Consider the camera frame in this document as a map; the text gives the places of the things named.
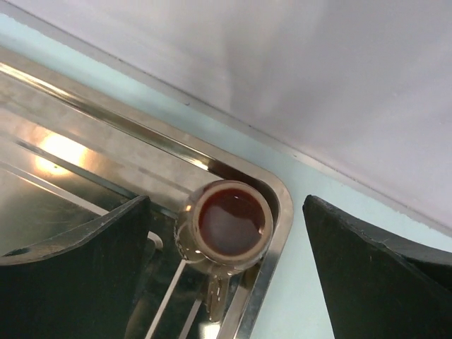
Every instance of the glass cup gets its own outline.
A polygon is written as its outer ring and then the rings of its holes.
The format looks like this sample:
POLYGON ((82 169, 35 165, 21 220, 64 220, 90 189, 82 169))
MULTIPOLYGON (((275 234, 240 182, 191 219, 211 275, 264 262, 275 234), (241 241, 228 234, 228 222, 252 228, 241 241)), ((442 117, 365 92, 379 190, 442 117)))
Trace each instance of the glass cup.
POLYGON ((230 277, 256 264, 272 235, 267 201, 243 182, 212 182, 187 198, 174 238, 182 258, 209 275, 206 306, 212 322, 223 316, 230 277))

